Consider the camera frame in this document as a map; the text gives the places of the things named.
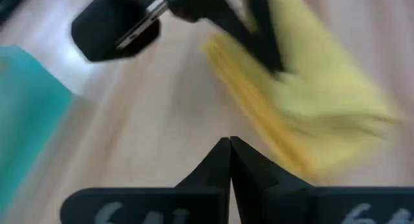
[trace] yellow towel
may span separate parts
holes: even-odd
[[[277,162],[314,181],[375,149],[397,117],[302,0],[269,5],[288,73],[270,75],[227,34],[206,52]]]

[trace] teal cloth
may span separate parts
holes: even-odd
[[[0,47],[0,220],[72,94],[19,47]]]

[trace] yellow cloth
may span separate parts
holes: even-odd
[[[397,118],[302,0],[273,0],[270,12],[288,73],[270,75],[227,34],[206,52],[277,162],[315,180],[378,146]]]

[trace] teal object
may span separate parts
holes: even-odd
[[[30,54],[0,47],[0,220],[71,99]]]

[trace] light wood surface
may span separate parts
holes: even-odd
[[[20,45],[76,94],[6,223],[59,223],[62,201],[91,186],[174,186],[223,136],[238,135],[270,156],[201,51],[213,27],[165,14],[162,37],[143,54],[91,64],[69,35],[89,1],[27,0],[0,33],[2,45]],[[414,185],[410,0],[307,1],[408,120],[387,148],[332,183]],[[234,201],[230,210],[230,223],[239,223]]]

